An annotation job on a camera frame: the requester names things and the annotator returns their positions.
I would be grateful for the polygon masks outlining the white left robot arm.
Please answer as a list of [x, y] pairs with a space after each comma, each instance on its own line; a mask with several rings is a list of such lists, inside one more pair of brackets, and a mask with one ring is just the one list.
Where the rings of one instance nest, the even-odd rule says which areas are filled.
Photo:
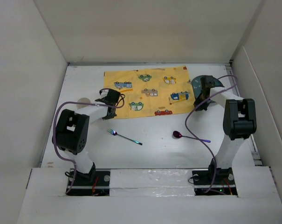
[[67, 101], [62, 103], [54, 116], [52, 143], [60, 160], [74, 165], [71, 178], [79, 176], [85, 185], [95, 181], [96, 166], [84, 149], [87, 144], [89, 125], [99, 119], [116, 117], [116, 109], [124, 106], [125, 95], [104, 88], [94, 103]]

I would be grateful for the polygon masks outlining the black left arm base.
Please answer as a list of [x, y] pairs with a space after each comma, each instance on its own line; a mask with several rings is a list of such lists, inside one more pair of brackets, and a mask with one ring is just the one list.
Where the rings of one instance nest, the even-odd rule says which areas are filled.
[[66, 195], [68, 196], [109, 196], [110, 195], [110, 174], [109, 169], [96, 169], [93, 164], [88, 174], [76, 172], [73, 181], [74, 169], [64, 173], [68, 178]]

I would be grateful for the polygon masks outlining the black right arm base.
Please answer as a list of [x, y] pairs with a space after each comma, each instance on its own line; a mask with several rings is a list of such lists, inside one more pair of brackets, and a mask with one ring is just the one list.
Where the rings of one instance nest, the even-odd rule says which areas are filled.
[[207, 169], [192, 170], [188, 182], [193, 185], [195, 196], [237, 196], [232, 167], [216, 168], [211, 161]]

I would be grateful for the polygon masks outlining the teal round plate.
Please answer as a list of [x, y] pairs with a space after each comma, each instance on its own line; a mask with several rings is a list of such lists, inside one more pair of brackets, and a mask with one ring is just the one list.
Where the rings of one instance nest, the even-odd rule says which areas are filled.
[[199, 97], [199, 95], [202, 91], [202, 84], [201, 84], [202, 78], [203, 79], [207, 78], [207, 81], [211, 81], [211, 83], [214, 84], [214, 87], [224, 87], [222, 82], [220, 80], [214, 78], [213, 76], [207, 76], [207, 75], [197, 76], [190, 82], [191, 85], [192, 85], [192, 88], [193, 88], [195, 100]]

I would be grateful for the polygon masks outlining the yellow cartoon print cloth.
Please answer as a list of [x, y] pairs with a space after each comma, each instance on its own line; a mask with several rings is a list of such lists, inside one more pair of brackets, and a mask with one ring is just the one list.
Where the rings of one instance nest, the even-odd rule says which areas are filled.
[[195, 96], [186, 66], [106, 71], [104, 87], [125, 95], [118, 119], [189, 113]]

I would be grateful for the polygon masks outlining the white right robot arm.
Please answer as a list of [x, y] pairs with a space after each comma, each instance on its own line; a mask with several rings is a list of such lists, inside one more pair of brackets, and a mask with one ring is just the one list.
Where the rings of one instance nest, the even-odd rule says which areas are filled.
[[194, 106], [197, 111], [206, 111], [210, 102], [224, 108], [222, 144], [208, 167], [209, 182], [217, 184], [228, 176], [232, 162], [243, 141], [256, 132], [257, 120], [255, 101], [251, 98], [239, 97], [226, 90], [223, 84], [213, 76], [200, 78], [201, 91], [195, 98]]

